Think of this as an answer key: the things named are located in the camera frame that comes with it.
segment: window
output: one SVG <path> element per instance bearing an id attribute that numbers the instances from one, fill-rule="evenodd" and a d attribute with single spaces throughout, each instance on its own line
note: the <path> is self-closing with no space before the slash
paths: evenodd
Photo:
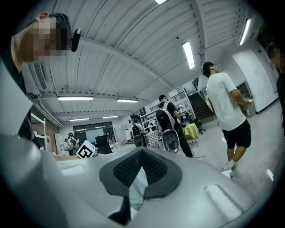
<path id="1" fill-rule="evenodd" d="M 95 123 L 95 124 L 87 124 L 87 125 L 80 125 L 74 126 L 74 136 L 76 139 L 84 142 L 87 140 L 88 142 L 95 144 L 97 136 L 102 136 L 105 133 L 109 132 L 108 140 L 111 142 L 115 142 L 114 131 L 112 122 L 105 122 L 105 123 Z"/>

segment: staircase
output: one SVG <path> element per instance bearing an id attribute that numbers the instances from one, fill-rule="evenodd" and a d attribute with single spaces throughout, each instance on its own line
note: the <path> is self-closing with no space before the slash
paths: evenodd
<path id="1" fill-rule="evenodd" d="M 189 96 L 196 117 L 201 120 L 214 116 L 213 112 L 198 93 Z"/>

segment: checkered cloth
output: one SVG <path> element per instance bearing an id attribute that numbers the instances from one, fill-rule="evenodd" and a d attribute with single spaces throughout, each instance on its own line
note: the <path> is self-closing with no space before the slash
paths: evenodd
<path id="1" fill-rule="evenodd" d="M 158 136 L 157 131 L 148 133 L 147 140 L 148 140 L 148 145 L 150 145 L 151 147 L 158 145 L 160 138 Z"/>

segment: black shorts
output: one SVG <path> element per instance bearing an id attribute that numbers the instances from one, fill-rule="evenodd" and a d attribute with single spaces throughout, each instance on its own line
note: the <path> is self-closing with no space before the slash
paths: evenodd
<path id="1" fill-rule="evenodd" d="M 235 148 L 235 145 L 248 148 L 251 143 L 250 124 L 245 120 L 236 129 L 222 130 L 228 144 L 228 149 Z"/>

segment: desk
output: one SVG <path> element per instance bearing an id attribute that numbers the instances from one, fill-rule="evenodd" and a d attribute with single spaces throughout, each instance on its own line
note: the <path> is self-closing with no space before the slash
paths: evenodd
<path id="1" fill-rule="evenodd" d="M 196 141 L 196 139 L 199 139 L 199 130 L 196 124 L 194 123 L 187 124 L 186 127 L 184 128 L 184 133 L 185 133 L 185 138 L 187 142 L 195 140 L 197 146 L 199 147 Z"/>

